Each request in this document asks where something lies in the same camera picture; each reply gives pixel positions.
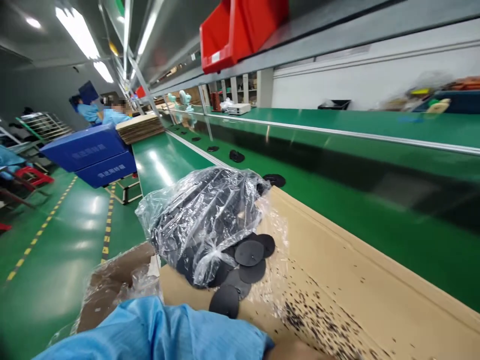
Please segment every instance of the small fan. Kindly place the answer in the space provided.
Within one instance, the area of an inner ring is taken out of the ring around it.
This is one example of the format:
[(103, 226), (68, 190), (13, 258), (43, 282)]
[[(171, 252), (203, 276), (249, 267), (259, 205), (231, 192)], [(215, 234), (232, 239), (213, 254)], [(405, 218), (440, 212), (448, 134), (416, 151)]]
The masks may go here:
[(180, 90), (180, 101), (182, 104), (186, 105), (185, 111), (193, 111), (194, 108), (190, 105), (190, 100), (192, 100), (192, 96), (187, 94), (185, 91)]
[(168, 100), (170, 100), (171, 103), (175, 104), (175, 107), (178, 108), (179, 104), (177, 103), (177, 97), (175, 95), (172, 95), (171, 92), (168, 93)]

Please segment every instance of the blue gown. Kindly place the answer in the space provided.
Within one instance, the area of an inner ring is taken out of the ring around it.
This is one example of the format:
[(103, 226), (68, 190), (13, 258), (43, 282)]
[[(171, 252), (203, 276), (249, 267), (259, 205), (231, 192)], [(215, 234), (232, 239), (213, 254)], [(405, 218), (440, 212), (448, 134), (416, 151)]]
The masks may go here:
[(98, 123), (102, 122), (102, 120), (100, 120), (99, 115), (98, 115), (99, 108), (95, 104), (92, 104), (92, 105), (78, 104), (76, 106), (76, 110), (90, 124), (98, 124)]
[(107, 124), (118, 125), (127, 120), (132, 120), (132, 118), (130, 116), (127, 116), (121, 112), (117, 112), (110, 108), (106, 108), (103, 110), (103, 125), (107, 125)]
[(243, 320), (158, 296), (125, 301), (96, 328), (67, 337), (34, 360), (262, 360), (270, 337)]

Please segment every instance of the blue box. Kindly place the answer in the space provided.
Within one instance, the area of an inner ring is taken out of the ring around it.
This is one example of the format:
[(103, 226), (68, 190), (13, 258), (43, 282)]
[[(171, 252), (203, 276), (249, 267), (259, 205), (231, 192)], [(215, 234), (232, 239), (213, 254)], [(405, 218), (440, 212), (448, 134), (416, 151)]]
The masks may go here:
[(89, 127), (52, 141), (40, 152), (68, 172), (122, 154), (129, 147), (120, 138), (115, 124)]
[(78, 170), (75, 174), (96, 189), (136, 172), (134, 156), (130, 151), (125, 151), (120, 155)]

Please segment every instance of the red chair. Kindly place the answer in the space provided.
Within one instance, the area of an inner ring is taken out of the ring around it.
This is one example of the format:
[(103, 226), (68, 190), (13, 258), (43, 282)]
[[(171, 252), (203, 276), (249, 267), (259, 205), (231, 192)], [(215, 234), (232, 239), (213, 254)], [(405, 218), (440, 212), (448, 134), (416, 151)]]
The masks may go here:
[(55, 181), (52, 177), (45, 175), (43, 172), (40, 172), (36, 168), (33, 168), (31, 166), (25, 166), (15, 171), (15, 175), (19, 178), (22, 178), (25, 174), (35, 176), (35, 178), (28, 180), (28, 182), (35, 187), (43, 183), (51, 184)]

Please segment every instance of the red plastic bin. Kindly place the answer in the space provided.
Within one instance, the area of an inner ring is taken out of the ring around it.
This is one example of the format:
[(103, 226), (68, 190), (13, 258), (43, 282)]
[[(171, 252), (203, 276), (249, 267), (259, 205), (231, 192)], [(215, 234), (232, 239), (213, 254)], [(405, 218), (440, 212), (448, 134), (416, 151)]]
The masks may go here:
[(205, 74), (229, 68), (257, 52), (288, 14), (288, 0), (222, 0), (200, 26)]

